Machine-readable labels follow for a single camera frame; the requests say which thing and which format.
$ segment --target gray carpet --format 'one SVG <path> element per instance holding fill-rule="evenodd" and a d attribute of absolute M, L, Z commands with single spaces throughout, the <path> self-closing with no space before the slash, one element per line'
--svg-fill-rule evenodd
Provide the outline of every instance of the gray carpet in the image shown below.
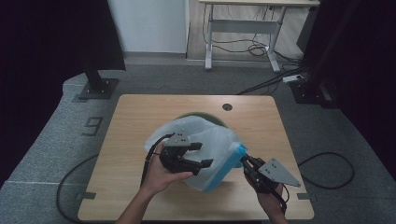
<path fill-rule="evenodd" d="M 269 68 L 260 67 L 215 66 L 206 72 L 202 66 L 149 64 L 128 66 L 127 72 L 100 74 L 120 79 L 110 100 L 73 103 L 87 79 L 79 75 L 64 83 L 58 108 L 1 188 L 0 223 L 72 223 L 57 210 L 57 188 L 73 167 L 100 151 L 122 94 L 232 95 L 274 76 Z M 297 162 L 330 151 L 344 155 L 356 170 L 353 181 L 341 189 L 320 189 L 305 182 L 315 217 L 290 223 L 396 223 L 395 181 L 342 112 L 319 105 L 297 105 L 284 83 L 279 83 L 272 95 Z M 87 125 L 89 118 L 102 118 L 97 133 Z M 77 218 L 80 196 L 94 163 L 95 159 L 84 163 L 64 183 L 60 204 L 71 218 Z M 351 175 L 348 165 L 331 155 L 308 162 L 301 172 L 326 186 L 336 186 Z"/>

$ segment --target white wall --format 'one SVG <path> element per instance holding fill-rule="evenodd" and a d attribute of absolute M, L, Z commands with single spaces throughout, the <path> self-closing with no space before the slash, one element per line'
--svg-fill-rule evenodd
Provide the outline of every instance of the white wall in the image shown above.
<path fill-rule="evenodd" d="M 108 0 L 122 51 L 186 53 L 189 0 Z"/>

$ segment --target wooden table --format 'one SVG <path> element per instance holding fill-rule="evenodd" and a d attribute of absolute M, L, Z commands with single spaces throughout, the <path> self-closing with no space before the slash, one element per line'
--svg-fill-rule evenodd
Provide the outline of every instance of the wooden table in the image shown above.
<path fill-rule="evenodd" d="M 226 111 L 224 104 L 233 109 Z M 122 95 L 95 164 L 87 192 L 78 211 L 81 220 L 116 220 L 137 193 L 147 155 L 143 145 L 161 125 L 190 112 L 206 112 L 223 120 L 248 148 L 248 154 L 265 161 L 272 157 L 302 183 L 288 187 L 286 217 L 310 219 L 311 202 L 298 199 L 306 189 L 288 137 L 270 96 L 225 95 Z M 267 219 L 242 169 L 233 169 L 212 192 L 176 183 L 157 194 L 145 220 L 256 220 Z"/>
<path fill-rule="evenodd" d="M 275 44 L 282 27 L 287 7 L 317 7 L 319 0 L 199 0 L 200 3 L 210 5 L 210 14 L 207 25 L 207 44 L 205 56 L 205 69 L 212 69 L 212 33 L 244 33 L 273 35 L 266 53 L 274 72 L 279 73 L 280 68 L 274 54 Z M 282 7 L 277 21 L 239 21 L 215 20 L 213 17 L 214 5 L 239 5 L 239 6 L 271 6 Z"/>

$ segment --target white plastic bag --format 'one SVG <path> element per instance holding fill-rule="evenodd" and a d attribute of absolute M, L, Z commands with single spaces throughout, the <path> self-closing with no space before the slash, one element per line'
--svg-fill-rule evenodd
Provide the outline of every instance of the white plastic bag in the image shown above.
<path fill-rule="evenodd" d="M 203 144 L 200 150 L 186 152 L 186 160 L 213 159 L 210 167 L 202 168 L 198 175 L 185 180 L 190 187 L 200 191 L 209 192 L 215 189 L 231 169 L 241 166 L 240 159 L 247 151 L 232 130 L 196 116 L 175 119 L 164 124 L 147 140 L 145 150 L 149 152 L 151 146 L 162 136 L 176 132 L 184 132 L 192 143 Z"/>

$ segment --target black curtain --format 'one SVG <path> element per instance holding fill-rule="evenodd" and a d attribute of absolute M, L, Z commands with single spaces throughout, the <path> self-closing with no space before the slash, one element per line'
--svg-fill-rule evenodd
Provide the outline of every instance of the black curtain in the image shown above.
<path fill-rule="evenodd" d="M 125 70 L 106 0 L 0 3 L 1 182 L 36 140 L 63 83 L 94 69 Z"/>
<path fill-rule="evenodd" d="M 304 58 L 308 88 L 327 87 L 396 179 L 395 15 L 389 0 L 322 0 Z"/>

